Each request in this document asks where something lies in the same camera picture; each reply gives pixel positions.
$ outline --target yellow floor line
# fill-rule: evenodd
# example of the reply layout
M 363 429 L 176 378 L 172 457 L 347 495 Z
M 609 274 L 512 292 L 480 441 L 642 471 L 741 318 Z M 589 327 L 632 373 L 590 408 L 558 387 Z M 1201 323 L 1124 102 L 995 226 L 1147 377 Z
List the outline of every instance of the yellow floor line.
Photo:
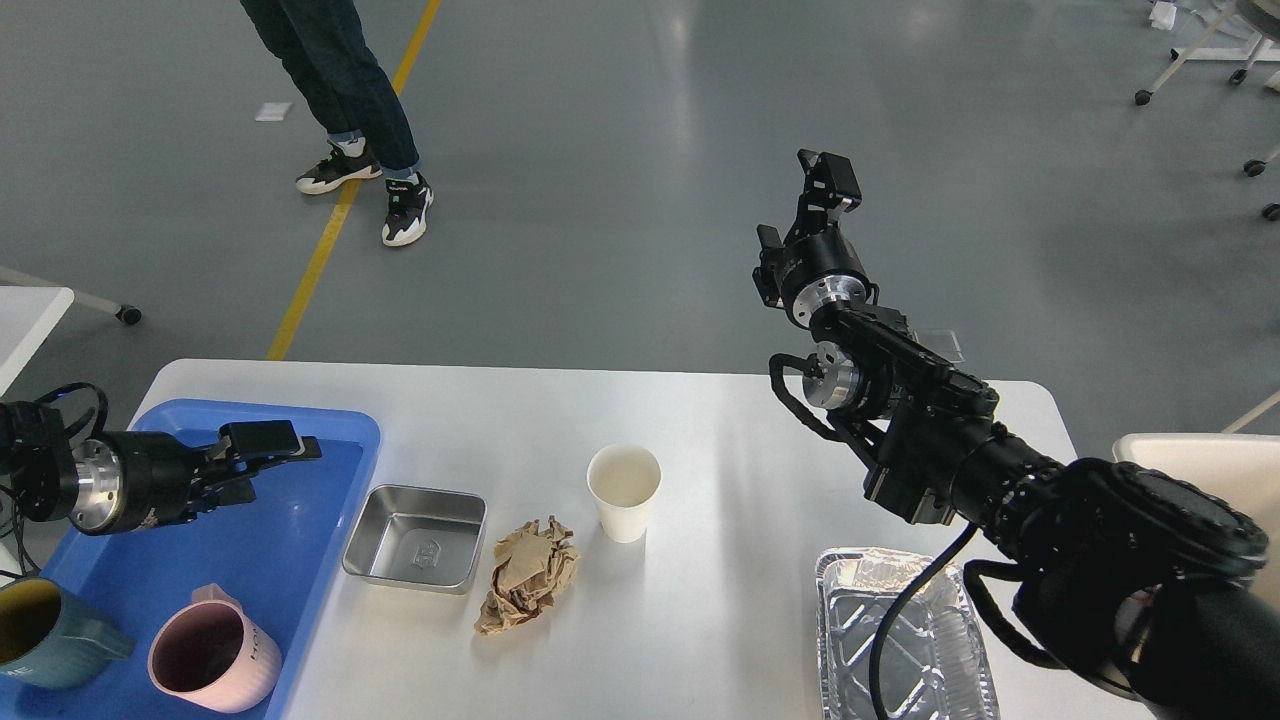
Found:
M 413 69 L 413 63 L 417 61 L 422 41 L 426 40 L 426 32 L 431 29 L 431 23 L 435 20 L 435 12 L 439 8 L 440 0 L 431 0 L 428 3 L 426 9 L 422 10 L 422 19 L 419 20 L 417 29 L 413 31 L 413 37 L 408 41 L 408 47 L 404 50 L 399 68 L 396 69 L 396 76 L 392 78 L 392 87 L 396 88 L 396 95 L 403 92 L 404 83 L 408 81 L 408 73 Z M 311 304 L 311 296 L 320 282 L 320 275 L 324 274 L 324 266 L 329 263 L 329 254 L 333 252 L 333 246 L 338 242 L 338 234 L 342 232 L 343 223 L 347 222 L 347 214 L 351 211 L 351 205 L 356 201 L 356 193 L 360 192 L 360 186 L 362 184 L 364 181 L 347 181 L 343 183 L 342 195 L 338 196 L 338 205 L 334 206 L 333 213 L 329 215 L 329 223 L 325 224 L 324 232 L 320 233 L 320 241 L 316 243 L 315 252 L 311 254 L 311 261 L 307 263 L 307 269 L 302 273 L 298 288 L 293 291 L 293 301 L 289 302 L 289 309 L 284 311 L 284 319 L 280 320 L 280 327 L 275 331 L 275 340 L 271 341 L 271 348 L 266 352 L 268 360 L 284 360 L 284 356 L 289 352 L 289 346 L 293 345 L 293 336 L 298 332 L 298 325 L 302 324 L 302 315 L 306 314 L 307 305 Z

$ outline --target jeans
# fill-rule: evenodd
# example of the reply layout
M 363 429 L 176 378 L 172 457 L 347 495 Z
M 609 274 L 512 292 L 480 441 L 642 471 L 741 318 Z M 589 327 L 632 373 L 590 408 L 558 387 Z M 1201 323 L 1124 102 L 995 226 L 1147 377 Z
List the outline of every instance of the jeans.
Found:
M 367 138 L 388 177 L 412 177 L 419 155 L 404 109 L 365 45 L 355 0 L 241 0 L 330 137 Z

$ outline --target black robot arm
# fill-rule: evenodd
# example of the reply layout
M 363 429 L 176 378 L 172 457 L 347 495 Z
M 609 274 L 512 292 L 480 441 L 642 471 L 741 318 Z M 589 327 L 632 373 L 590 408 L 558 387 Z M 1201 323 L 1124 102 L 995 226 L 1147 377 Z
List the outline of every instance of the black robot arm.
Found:
M 1280 614 L 1247 592 L 1266 564 L 1266 534 L 1196 487 L 1128 462 L 1064 466 L 995 420 L 998 395 L 910 336 L 878 305 L 840 215 L 861 202 L 847 159 L 800 151 L 805 188 L 781 240 L 756 228 L 753 273 L 767 306 L 817 343 L 776 355 L 780 400 L 810 429 L 867 465 L 865 496 L 909 523 L 959 514 L 1012 564 L 965 573 L 997 637 L 1028 661 L 1068 667 L 1169 719 L 1261 717 L 1280 707 Z M 808 405 L 782 378 L 804 378 Z M 888 420 L 887 427 L 873 420 Z M 1023 638 L 982 577 L 1021 583 Z
M 78 389 L 95 391 L 96 409 L 64 427 L 51 404 Z M 88 438 L 73 443 L 88 418 Z M 298 436 L 288 420 L 228 423 L 202 447 L 168 433 L 104 430 L 105 420 L 106 398 L 87 383 L 33 402 L 0 402 L 0 478 L 12 486 L 0 489 L 22 518 L 68 518 L 90 536 L 184 524 L 252 502 L 251 480 L 268 468 L 321 456 L 316 438 Z

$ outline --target black and white sneaker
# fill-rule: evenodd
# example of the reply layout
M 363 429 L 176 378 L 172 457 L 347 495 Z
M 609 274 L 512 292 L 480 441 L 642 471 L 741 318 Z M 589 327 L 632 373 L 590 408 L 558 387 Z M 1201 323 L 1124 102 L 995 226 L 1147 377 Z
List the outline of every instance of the black and white sneaker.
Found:
M 324 195 L 330 190 L 338 190 L 342 183 L 349 179 L 371 179 L 383 174 L 378 160 L 374 160 L 374 152 L 369 149 L 369 143 L 365 143 L 365 151 L 356 158 L 348 158 L 332 142 L 329 145 L 332 146 L 329 156 L 298 176 L 297 182 L 294 182 L 298 192 Z
M 426 210 L 435 201 L 431 186 L 419 174 L 417 182 L 387 181 L 387 193 L 383 245 L 399 247 L 422 237 L 426 232 Z

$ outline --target stainless steel tray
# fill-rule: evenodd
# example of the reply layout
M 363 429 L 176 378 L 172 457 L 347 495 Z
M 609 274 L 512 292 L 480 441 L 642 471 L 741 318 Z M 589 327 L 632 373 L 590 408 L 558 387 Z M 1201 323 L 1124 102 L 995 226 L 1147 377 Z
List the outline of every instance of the stainless steel tray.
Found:
M 342 569 L 378 585 L 465 594 L 484 516 L 484 500 L 475 495 L 379 486 L 365 501 Z

